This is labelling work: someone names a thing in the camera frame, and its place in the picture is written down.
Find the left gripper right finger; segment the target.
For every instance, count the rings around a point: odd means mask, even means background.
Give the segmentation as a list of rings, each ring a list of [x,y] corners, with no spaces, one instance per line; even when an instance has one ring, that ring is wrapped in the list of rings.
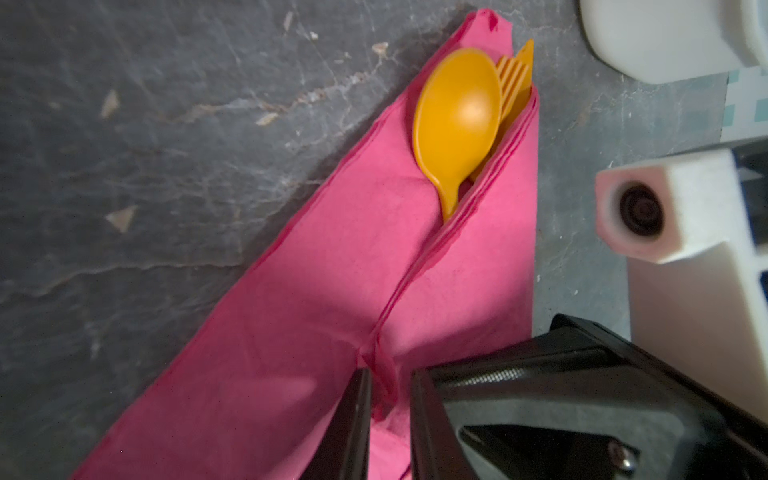
[[[414,479],[477,479],[427,370],[411,380],[411,460]]]

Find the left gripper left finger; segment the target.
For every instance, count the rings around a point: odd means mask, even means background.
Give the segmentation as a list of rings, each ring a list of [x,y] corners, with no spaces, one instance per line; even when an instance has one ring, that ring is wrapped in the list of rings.
[[[371,399],[371,371],[357,369],[301,480],[368,478]]]

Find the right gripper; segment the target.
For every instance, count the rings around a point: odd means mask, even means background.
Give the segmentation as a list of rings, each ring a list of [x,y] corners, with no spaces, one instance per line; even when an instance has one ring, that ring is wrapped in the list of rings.
[[[763,479],[767,427],[598,323],[427,369],[477,479]]]

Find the magenta paper napkin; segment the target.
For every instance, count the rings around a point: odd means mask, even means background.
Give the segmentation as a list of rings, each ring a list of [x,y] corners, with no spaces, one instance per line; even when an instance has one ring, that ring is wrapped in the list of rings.
[[[421,72],[347,153],[78,479],[296,479],[354,371],[368,475],[411,479],[415,369],[532,335],[540,100],[444,221],[411,148]]]

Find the yellow plastic spoon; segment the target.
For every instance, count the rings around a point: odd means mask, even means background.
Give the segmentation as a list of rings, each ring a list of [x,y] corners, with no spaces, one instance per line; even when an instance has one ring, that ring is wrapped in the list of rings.
[[[490,151],[500,115],[500,80],[484,51],[457,49],[427,78],[414,112],[412,148],[437,190],[444,221],[457,209],[461,184]]]

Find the yellow plastic fork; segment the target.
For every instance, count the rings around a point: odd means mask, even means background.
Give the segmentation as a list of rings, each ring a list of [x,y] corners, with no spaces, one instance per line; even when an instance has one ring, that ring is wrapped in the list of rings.
[[[502,93],[500,124],[490,152],[469,176],[472,181],[477,180],[487,161],[506,135],[506,131],[515,121],[510,119],[510,112],[518,95],[520,83],[527,70],[527,67],[516,59],[516,55],[514,57],[501,56],[496,63],[496,71],[500,79]]]

